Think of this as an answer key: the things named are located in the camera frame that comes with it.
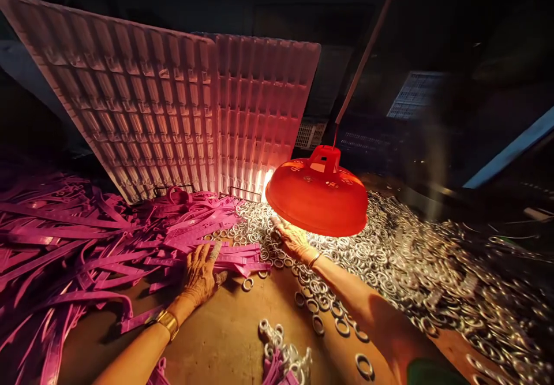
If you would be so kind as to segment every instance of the wooden table surface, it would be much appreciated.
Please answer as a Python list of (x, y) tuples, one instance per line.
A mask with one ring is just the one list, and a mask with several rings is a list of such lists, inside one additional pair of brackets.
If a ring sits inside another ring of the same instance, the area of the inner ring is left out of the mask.
[[(300, 290), (300, 285), (289, 269), (274, 269), (266, 279), (257, 275), (253, 279), (250, 292), (241, 289), (242, 279), (227, 280), (183, 324), (163, 354), (167, 358), (166, 376), (172, 385), (261, 384), (263, 343), (257, 330), (261, 319), (268, 319), (273, 327), (280, 323), (285, 328), (285, 343), (295, 344), (301, 354), (307, 346), (312, 348), (312, 384), (366, 383), (357, 371), (356, 353), (364, 353), (373, 364), (375, 383), (396, 383), (373, 343), (360, 342), (353, 331), (349, 338), (340, 336), (329, 311), (320, 314), (325, 335), (315, 334), (309, 311), (294, 303), (294, 292)], [(132, 299), (138, 315), (171, 300), (177, 291), (165, 289), (149, 296), (148, 284), (143, 280), (124, 292)], [(92, 382), (140, 333), (142, 328), (122, 336), (116, 333), (120, 308), (118, 304), (108, 304), (102, 311), (90, 311), (71, 330), (63, 351), (59, 384)], [(383, 325), (385, 330), (394, 328)], [(454, 331), (441, 331), (435, 342), (470, 383), (475, 371), (466, 361), (467, 353), (501, 373)]]

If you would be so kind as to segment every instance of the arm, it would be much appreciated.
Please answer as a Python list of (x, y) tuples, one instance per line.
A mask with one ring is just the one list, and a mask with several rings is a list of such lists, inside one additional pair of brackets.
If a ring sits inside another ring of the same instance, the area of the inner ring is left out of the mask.
[[(216, 292), (226, 277), (226, 272), (214, 278), (215, 260), (221, 244), (210, 254), (210, 245), (199, 246), (186, 257), (188, 282), (183, 292), (167, 308), (177, 320), (179, 327), (190, 314)], [(144, 385), (156, 367), (158, 359), (170, 340), (169, 330), (154, 323), (144, 330), (94, 382), (94, 385)]]
[[(317, 250), (307, 242), (306, 233), (276, 218), (272, 218), (272, 221), (281, 234), (286, 252), (306, 265), (312, 262)], [(324, 256), (315, 260), (312, 270), (325, 280), (360, 325), (361, 330), (369, 335), (386, 359), (398, 383), (407, 383), (407, 367), (418, 358), (431, 359), (445, 367), (450, 366), (433, 342), (359, 277), (350, 274)]]

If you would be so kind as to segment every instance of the red lamp shade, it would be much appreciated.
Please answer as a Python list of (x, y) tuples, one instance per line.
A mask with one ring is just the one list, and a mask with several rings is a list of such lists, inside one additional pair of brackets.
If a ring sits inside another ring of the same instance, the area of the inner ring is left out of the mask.
[(339, 167), (340, 150), (320, 145), (307, 159), (280, 165), (265, 189), (273, 210), (302, 229), (343, 237), (365, 226), (368, 194), (362, 182)]

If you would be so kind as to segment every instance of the plastic mold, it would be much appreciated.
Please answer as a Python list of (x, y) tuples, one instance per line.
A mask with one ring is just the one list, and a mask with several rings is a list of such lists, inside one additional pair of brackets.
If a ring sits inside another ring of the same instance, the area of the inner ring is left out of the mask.
[(209, 190), (260, 201), (290, 159), (321, 46), (202, 37), (40, 0), (0, 0), (129, 204)]
[(39, 0), (0, 0), (125, 200), (219, 192), (212, 40)]
[(321, 45), (199, 34), (213, 39), (218, 52), (222, 190), (260, 201), (292, 154)]

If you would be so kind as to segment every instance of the green sleeve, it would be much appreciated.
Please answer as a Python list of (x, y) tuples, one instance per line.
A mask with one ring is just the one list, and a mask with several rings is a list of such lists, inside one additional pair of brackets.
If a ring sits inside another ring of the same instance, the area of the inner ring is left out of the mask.
[(415, 359), (408, 365), (408, 385), (468, 385), (462, 375), (429, 359)]

